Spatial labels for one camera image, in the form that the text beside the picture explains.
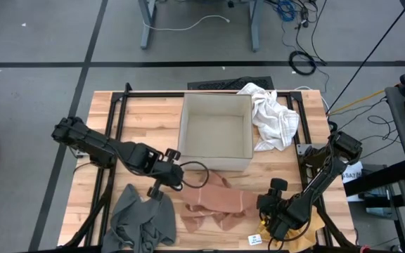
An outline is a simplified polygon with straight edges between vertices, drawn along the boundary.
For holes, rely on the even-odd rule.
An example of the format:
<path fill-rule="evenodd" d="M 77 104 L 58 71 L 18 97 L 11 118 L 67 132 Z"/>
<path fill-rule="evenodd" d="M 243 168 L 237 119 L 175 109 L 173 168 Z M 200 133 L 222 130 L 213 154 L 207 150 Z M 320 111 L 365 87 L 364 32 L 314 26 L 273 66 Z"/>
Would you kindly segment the white checked towel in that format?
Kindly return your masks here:
<path fill-rule="evenodd" d="M 273 149 L 283 151 L 292 144 L 300 116 L 294 110 L 278 103 L 276 90 L 266 91 L 250 82 L 238 94 L 251 96 L 252 123 L 259 132 L 255 152 Z"/>

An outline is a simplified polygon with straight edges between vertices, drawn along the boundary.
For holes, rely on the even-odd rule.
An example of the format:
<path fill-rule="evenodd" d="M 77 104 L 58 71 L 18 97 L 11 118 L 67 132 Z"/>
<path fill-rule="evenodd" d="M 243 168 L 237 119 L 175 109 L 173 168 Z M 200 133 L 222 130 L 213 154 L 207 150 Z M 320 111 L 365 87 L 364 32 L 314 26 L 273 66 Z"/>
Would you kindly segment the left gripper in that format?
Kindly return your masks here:
<path fill-rule="evenodd" d="M 157 158 L 153 164 L 148 167 L 147 176 L 155 179 L 154 184 L 148 189 L 147 196 L 153 198 L 154 200 L 161 200 L 163 192 L 160 191 L 160 186 L 168 186 L 166 184 L 166 175 L 169 169 L 168 164 L 175 164 L 174 162 L 178 160 L 181 156 L 181 153 L 177 150 L 172 150 L 168 148 L 165 152 L 166 160 L 160 160 Z M 184 171 L 182 168 L 176 164 L 176 175 L 183 176 Z M 176 183 L 174 186 L 168 186 L 175 191 L 180 191 L 183 187 L 182 178 L 176 178 Z"/>

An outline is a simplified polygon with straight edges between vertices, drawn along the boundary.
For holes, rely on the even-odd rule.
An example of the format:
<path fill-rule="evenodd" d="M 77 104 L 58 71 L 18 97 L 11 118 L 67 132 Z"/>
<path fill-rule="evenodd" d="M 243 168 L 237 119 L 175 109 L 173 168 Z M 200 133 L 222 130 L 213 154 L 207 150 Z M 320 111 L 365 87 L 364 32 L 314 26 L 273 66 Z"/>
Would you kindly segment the black perforated floor grate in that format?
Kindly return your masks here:
<path fill-rule="evenodd" d="M 253 83 L 265 90 L 273 90 L 271 77 L 239 77 L 237 79 L 220 79 L 187 83 L 188 90 L 241 90 L 246 84 Z"/>

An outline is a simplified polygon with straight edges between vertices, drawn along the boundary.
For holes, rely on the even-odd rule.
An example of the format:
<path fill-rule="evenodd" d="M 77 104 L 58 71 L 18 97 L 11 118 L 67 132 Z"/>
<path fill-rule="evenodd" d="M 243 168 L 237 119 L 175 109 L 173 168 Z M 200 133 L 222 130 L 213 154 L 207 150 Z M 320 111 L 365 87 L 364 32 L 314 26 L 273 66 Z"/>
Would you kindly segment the white printed paper sheet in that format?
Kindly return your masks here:
<path fill-rule="evenodd" d="M 348 165 L 342 173 L 342 182 L 348 183 L 361 177 L 363 165 L 361 162 L 357 162 L 352 165 Z"/>

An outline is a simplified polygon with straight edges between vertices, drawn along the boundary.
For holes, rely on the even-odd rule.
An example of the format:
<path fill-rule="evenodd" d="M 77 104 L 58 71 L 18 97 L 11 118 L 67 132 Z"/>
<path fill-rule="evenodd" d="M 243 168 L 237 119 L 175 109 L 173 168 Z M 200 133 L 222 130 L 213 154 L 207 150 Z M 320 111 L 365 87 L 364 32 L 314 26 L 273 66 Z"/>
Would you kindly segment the black metal table frame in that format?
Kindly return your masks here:
<path fill-rule="evenodd" d="M 104 132 L 110 111 L 114 120 L 110 128 L 116 134 L 120 114 L 119 91 L 97 91 L 94 93 L 89 109 L 87 125 L 99 132 Z M 181 91 L 132 91 L 127 96 L 126 114 L 121 132 L 122 141 L 145 143 L 153 148 L 166 151 L 175 149 L 179 138 L 181 109 L 184 94 Z M 279 91 L 278 102 L 282 105 L 292 98 L 295 110 L 303 108 L 307 118 L 309 135 L 299 131 L 301 143 L 326 143 L 329 135 L 321 94 L 317 90 Z M 88 158 L 77 162 L 79 169 L 75 172 L 68 198 L 68 203 L 60 231 L 58 244 L 64 245 L 78 231 L 88 217 L 94 197 L 101 195 L 108 182 L 109 171 L 102 171 L 89 164 Z M 243 190 L 265 193 L 274 177 L 288 182 L 284 197 L 301 191 L 300 171 L 297 165 L 297 152 L 294 146 L 284 151 L 271 150 L 255 153 L 249 167 L 244 172 L 222 172 L 228 182 Z M 135 176 L 121 164 L 115 171 L 110 204 L 114 206 L 127 184 L 135 186 L 139 195 L 146 200 L 147 191 L 154 180 Z M 336 179 L 324 193 L 326 211 L 335 225 L 350 242 L 356 239 L 352 217 L 341 179 Z M 200 253 L 266 253 L 266 244 L 250 245 L 248 236 L 255 234 L 259 223 L 258 217 L 244 220 L 229 231 L 221 230 L 212 218 L 205 219 L 203 225 L 194 233 L 189 233 L 180 218 L 176 219 L 177 237 L 170 250 L 196 250 Z"/>

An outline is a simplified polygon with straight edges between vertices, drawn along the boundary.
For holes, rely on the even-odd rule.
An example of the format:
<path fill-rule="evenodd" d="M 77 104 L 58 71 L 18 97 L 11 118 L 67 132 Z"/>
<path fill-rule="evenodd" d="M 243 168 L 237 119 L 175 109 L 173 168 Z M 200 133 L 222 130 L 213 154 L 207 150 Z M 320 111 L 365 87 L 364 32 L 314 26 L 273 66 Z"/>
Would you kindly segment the black slanted pole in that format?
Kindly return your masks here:
<path fill-rule="evenodd" d="M 396 19 L 392 22 L 392 24 L 390 25 L 390 27 L 385 31 L 384 35 L 381 36 L 381 38 L 379 39 L 378 43 L 373 47 L 373 49 L 371 50 L 371 52 L 366 56 L 366 58 L 362 61 L 362 63 L 360 64 L 360 66 L 357 68 L 356 72 L 352 75 L 351 79 L 346 83 L 346 85 L 342 88 L 341 92 L 337 95 L 337 97 L 335 98 L 335 100 L 332 102 L 332 104 L 330 105 L 330 107 L 328 108 L 327 112 L 326 112 L 326 116 L 330 117 L 331 114 L 331 110 L 333 109 L 334 105 L 339 101 L 339 99 L 341 98 L 341 96 L 344 94 L 344 92 L 348 89 L 348 87 L 351 85 L 351 83 L 354 81 L 354 79 L 356 78 L 356 76 L 358 75 L 358 73 L 361 71 L 361 69 L 364 67 L 364 65 L 368 62 L 369 58 L 375 53 L 375 51 L 377 50 L 377 48 L 379 47 L 379 45 L 381 45 L 381 43 L 383 42 L 383 40 L 386 38 L 386 36 L 390 33 L 390 31 L 392 30 L 392 28 L 397 24 L 397 22 L 400 20 L 400 18 L 403 16 L 403 14 L 405 14 L 405 7 L 403 7 L 403 10 L 400 12 L 400 14 L 396 17 Z"/>

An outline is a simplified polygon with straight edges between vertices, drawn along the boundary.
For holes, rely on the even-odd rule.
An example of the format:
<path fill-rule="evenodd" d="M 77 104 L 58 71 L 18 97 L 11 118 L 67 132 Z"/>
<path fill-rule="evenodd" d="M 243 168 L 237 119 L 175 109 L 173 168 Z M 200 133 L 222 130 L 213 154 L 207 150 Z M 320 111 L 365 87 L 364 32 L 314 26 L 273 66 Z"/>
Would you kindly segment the black side table beam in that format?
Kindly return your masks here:
<path fill-rule="evenodd" d="M 368 175 L 347 182 L 344 185 L 346 196 L 357 195 L 374 188 L 390 185 L 405 180 L 405 161 L 382 168 Z"/>

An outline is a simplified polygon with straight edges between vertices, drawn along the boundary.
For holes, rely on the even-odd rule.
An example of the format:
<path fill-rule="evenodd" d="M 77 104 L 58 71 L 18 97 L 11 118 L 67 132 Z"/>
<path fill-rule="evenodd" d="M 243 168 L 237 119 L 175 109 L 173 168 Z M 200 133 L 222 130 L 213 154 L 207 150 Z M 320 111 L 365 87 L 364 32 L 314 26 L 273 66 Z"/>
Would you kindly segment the pink striped towel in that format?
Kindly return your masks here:
<path fill-rule="evenodd" d="M 211 218 L 223 231 L 229 231 L 245 219 L 258 215 L 258 194 L 239 190 L 215 172 L 202 188 L 185 187 L 180 193 L 184 207 L 180 217 L 189 233 L 197 231 Z"/>

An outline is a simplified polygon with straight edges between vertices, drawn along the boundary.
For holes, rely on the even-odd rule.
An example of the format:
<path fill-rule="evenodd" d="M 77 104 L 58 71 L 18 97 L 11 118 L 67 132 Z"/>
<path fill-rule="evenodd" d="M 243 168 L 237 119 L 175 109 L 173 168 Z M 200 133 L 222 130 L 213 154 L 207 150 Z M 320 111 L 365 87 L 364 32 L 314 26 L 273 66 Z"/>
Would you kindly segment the grey waffle towel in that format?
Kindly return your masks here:
<path fill-rule="evenodd" d="M 134 253 L 153 253 L 160 243 L 170 246 L 175 242 L 176 217 L 169 196 L 143 201 L 136 188 L 128 184 L 112 212 L 101 253 L 114 253 L 125 247 Z"/>

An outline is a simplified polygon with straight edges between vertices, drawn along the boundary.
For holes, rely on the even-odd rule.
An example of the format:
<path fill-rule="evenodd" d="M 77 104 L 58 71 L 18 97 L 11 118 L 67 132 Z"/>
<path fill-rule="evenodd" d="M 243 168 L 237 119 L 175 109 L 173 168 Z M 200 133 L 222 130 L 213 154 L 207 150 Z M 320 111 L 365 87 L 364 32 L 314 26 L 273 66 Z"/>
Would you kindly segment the beige fabric storage box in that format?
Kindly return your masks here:
<path fill-rule="evenodd" d="M 245 171 L 253 158 L 253 141 L 251 96 L 184 95 L 178 151 L 185 170 Z"/>

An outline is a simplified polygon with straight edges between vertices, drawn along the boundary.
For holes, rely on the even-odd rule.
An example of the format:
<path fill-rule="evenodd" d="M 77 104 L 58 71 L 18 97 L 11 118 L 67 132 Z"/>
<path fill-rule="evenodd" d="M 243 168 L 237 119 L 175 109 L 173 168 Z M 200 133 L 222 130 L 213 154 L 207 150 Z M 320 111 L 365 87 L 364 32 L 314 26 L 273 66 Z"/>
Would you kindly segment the yellow towel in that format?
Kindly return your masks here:
<path fill-rule="evenodd" d="M 313 206 L 311 214 L 311 223 L 309 224 L 309 228 L 304 233 L 304 235 L 302 235 L 300 238 L 296 240 L 284 242 L 282 249 L 288 250 L 290 253 L 296 253 L 308 249 L 309 247 L 312 247 L 316 244 L 316 232 L 325 226 L 325 223 L 323 222 L 322 218 L 319 216 L 317 211 L 318 209 L 315 206 Z M 285 235 L 285 239 L 298 236 L 305 230 L 306 226 L 307 225 L 305 224 L 303 225 L 302 228 L 297 230 L 290 229 Z M 271 240 L 271 236 L 269 235 L 269 232 L 266 230 L 264 221 L 260 222 L 256 232 L 261 236 L 262 241 L 269 242 Z M 271 243 L 271 248 L 278 249 L 281 245 L 282 245 L 281 241 L 276 241 L 275 239 L 273 239 L 273 242 Z"/>

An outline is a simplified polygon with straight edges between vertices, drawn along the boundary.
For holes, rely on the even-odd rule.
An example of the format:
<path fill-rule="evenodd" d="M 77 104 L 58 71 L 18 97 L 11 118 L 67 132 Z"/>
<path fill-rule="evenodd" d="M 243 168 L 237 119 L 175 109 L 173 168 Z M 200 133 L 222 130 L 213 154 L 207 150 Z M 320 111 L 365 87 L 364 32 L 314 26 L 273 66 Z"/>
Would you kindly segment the grey desk frame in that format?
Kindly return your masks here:
<path fill-rule="evenodd" d="M 137 0 L 141 12 L 143 31 L 141 35 L 140 47 L 142 50 L 148 48 L 149 37 L 152 31 L 159 32 L 185 32 L 198 26 L 202 21 L 210 18 L 222 19 L 226 23 L 230 23 L 230 20 L 222 15 L 206 15 L 201 17 L 198 21 L 193 23 L 188 27 L 182 28 L 159 28 L 154 27 L 155 13 L 156 13 L 156 2 L 158 0 Z M 245 2 L 248 5 L 248 17 L 249 17 L 249 31 L 251 40 L 251 50 L 252 52 L 258 52 L 260 49 L 260 38 L 259 30 L 263 15 L 263 9 L 265 0 L 239 0 L 240 2 Z"/>

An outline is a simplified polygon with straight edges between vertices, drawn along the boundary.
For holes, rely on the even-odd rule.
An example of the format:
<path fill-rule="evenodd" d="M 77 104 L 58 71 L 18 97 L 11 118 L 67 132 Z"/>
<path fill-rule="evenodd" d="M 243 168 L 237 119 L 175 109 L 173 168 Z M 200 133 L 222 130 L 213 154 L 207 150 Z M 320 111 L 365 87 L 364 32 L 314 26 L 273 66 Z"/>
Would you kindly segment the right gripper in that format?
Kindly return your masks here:
<path fill-rule="evenodd" d="M 282 198 L 282 194 L 288 188 L 288 182 L 283 179 L 273 178 L 270 183 L 270 194 L 273 198 L 269 210 L 269 232 L 273 238 L 285 241 L 285 236 L 293 225 L 293 216 L 290 213 L 292 200 Z M 259 210 L 260 220 L 264 220 L 264 196 L 257 198 L 257 209 Z"/>

